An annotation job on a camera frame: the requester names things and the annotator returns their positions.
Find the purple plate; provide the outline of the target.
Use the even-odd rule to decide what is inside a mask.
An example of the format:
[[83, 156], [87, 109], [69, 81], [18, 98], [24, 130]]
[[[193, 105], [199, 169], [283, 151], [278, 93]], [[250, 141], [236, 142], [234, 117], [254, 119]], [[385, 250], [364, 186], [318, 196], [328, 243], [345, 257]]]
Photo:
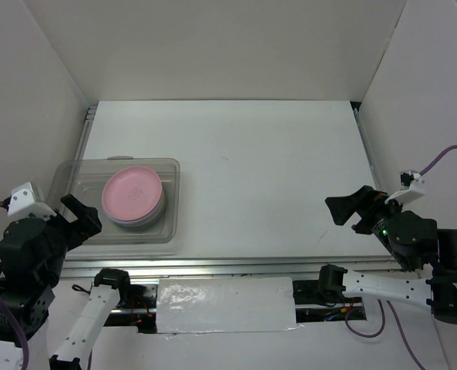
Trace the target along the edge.
[[149, 212], [146, 216], [140, 217], [136, 220], [119, 220], [111, 215], [107, 214], [106, 216], [114, 223], [121, 227], [142, 227], [148, 224], [154, 223], [165, 211], [166, 208], [166, 197], [162, 196], [159, 203], [155, 206], [155, 208]]

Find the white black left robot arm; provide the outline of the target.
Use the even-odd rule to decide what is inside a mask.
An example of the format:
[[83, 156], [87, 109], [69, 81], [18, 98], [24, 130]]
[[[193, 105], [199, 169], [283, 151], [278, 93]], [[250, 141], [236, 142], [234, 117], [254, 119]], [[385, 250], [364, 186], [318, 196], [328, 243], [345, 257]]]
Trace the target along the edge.
[[49, 307], [69, 251], [99, 234], [98, 211], [72, 194], [61, 199], [75, 216], [25, 213], [0, 241], [0, 369], [89, 369], [92, 350], [111, 311], [133, 300], [126, 271], [104, 268], [87, 303], [53, 355], [48, 353]]

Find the clear plastic bin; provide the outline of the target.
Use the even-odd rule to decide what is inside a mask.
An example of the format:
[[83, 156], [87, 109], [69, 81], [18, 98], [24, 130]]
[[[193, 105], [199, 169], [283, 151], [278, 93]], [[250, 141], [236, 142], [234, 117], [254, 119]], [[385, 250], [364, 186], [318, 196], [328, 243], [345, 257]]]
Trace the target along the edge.
[[[167, 203], [164, 213], [154, 223], [142, 227], [121, 227], [114, 224], [102, 208], [102, 191], [107, 181], [120, 170], [144, 166], [160, 177]], [[81, 203], [98, 210], [102, 231], [91, 237], [89, 245], [166, 244], [176, 232], [180, 189], [180, 164], [170, 158], [118, 157], [106, 160], [70, 160], [61, 163], [52, 181], [48, 205], [69, 220], [75, 216], [60, 201], [72, 194]]]

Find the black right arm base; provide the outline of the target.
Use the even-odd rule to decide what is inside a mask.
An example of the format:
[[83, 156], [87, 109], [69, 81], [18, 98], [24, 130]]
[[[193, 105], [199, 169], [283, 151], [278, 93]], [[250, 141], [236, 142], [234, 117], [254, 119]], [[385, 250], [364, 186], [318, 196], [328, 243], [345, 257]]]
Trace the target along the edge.
[[293, 298], [296, 305], [315, 304], [334, 307], [337, 304], [360, 304], [361, 298], [346, 298], [341, 292], [325, 290], [318, 280], [293, 280]]

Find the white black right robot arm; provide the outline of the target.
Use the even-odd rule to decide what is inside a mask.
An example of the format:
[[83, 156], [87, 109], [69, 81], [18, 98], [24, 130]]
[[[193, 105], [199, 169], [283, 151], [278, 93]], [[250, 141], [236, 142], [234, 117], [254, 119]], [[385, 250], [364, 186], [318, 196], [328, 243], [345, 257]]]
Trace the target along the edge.
[[411, 184], [392, 195], [363, 186], [348, 196], [326, 198], [335, 224], [343, 226], [357, 214], [360, 220], [352, 227], [356, 234], [377, 237], [403, 271], [429, 265], [432, 275], [399, 280], [329, 264], [319, 273], [319, 297], [328, 302], [365, 297], [403, 302], [457, 325], [457, 230], [440, 229], [435, 220], [403, 208], [424, 195], [420, 186]]

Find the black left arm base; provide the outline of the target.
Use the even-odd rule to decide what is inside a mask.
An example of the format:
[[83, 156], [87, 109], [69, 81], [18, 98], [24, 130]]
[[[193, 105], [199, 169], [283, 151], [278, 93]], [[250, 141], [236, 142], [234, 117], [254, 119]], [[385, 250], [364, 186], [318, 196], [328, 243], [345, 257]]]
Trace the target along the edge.
[[141, 334], [156, 334], [157, 284], [132, 284], [126, 300], [115, 306], [104, 327], [135, 328]]

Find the pink plate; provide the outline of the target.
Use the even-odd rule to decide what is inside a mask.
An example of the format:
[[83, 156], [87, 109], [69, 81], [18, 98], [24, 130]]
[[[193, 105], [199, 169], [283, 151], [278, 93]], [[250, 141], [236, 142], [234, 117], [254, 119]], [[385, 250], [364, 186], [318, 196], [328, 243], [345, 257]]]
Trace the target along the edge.
[[162, 196], [159, 175], [147, 166], [132, 166], [107, 181], [102, 191], [102, 208], [111, 218], [129, 223], [152, 213]]

